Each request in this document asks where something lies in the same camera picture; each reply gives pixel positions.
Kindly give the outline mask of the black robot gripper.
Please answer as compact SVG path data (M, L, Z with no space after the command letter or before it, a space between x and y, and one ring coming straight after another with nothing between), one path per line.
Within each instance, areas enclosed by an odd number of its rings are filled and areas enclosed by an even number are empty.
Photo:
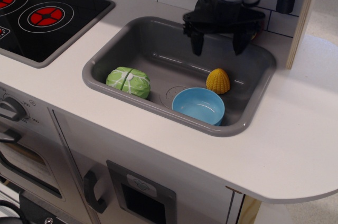
M198 0L195 9L183 16L183 31L191 36L192 51L197 56L202 53L204 34L213 33L232 33L235 55L240 55L250 43L257 22L264 19L264 13L242 2Z

